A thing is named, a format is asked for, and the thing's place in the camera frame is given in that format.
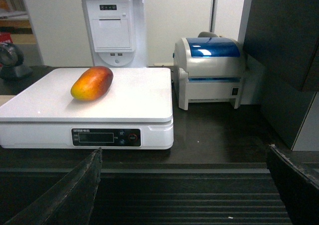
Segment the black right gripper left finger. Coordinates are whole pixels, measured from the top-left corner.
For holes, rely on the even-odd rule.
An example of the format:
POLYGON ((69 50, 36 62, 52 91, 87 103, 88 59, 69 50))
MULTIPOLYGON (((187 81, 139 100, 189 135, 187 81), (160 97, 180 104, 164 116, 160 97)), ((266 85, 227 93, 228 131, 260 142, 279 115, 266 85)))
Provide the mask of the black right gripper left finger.
POLYGON ((94 150, 6 225, 87 225, 101 181, 102 149, 94 150))

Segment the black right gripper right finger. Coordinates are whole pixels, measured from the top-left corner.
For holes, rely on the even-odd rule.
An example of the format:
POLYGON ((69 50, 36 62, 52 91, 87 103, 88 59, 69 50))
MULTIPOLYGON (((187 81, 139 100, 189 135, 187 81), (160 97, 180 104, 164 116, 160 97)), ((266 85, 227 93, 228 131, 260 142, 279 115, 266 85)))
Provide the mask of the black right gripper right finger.
POLYGON ((319 223, 319 174, 269 145, 266 158, 274 184, 294 225, 319 223))

